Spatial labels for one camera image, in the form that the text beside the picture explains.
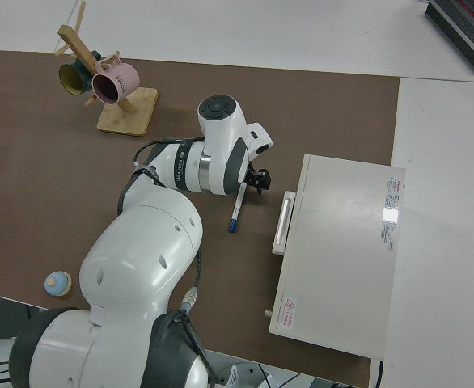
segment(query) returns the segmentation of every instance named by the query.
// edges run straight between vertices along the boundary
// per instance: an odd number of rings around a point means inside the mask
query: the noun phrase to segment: dark green mug
[[[97,61],[101,58],[96,51],[91,53]],[[78,58],[75,62],[66,63],[59,69],[61,84],[72,95],[81,95],[85,91],[90,91],[92,78],[93,75]]]

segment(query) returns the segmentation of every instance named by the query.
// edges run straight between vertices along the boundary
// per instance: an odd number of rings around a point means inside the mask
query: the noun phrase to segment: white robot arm
[[[272,142],[231,97],[205,100],[198,117],[205,140],[156,143],[85,258],[79,282],[91,310],[46,310],[19,333],[14,388],[206,388],[214,373],[188,319],[196,290],[167,313],[202,237],[195,207],[171,188],[229,194]]]
[[[205,99],[197,118],[204,137],[144,145],[135,155],[136,172],[152,174],[167,188],[191,192],[231,194],[245,180],[259,192],[269,188],[269,173],[254,171],[251,162],[273,142],[260,124],[246,124],[237,101],[227,95]],[[139,164],[137,156],[147,146],[154,148]]]

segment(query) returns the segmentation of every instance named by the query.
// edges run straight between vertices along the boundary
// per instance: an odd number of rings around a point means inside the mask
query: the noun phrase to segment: white table
[[[0,0],[0,49],[53,51],[74,3]],[[393,388],[474,385],[474,71],[425,8],[90,0],[81,29],[122,57],[465,81],[400,84],[393,164],[407,168],[407,188],[383,379]]]

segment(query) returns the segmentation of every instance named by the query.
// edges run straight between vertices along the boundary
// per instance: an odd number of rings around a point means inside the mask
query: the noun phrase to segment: pink mug
[[[109,59],[113,59],[112,67],[103,69],[102,62]],[[91,85],[95,95],[103,103],[110,105],[118,103],[137,90],[140,85],[140,77],[134,67],[129,63],[122,63],[116,54],[97,61],[95,68],[97,74],[91,80]]]

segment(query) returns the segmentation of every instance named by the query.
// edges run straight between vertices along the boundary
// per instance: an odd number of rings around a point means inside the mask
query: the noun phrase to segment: blue cap
[[[228,230],[231,233],[235,233],[235,230],[237,229],[237,220],[234,220],[233,218],[230,220],[230,226],[228,226]]]
[[[44,280],[44,289],[54,297],[60,297],[70,290],[71,277],[63,271],[52,272]]]

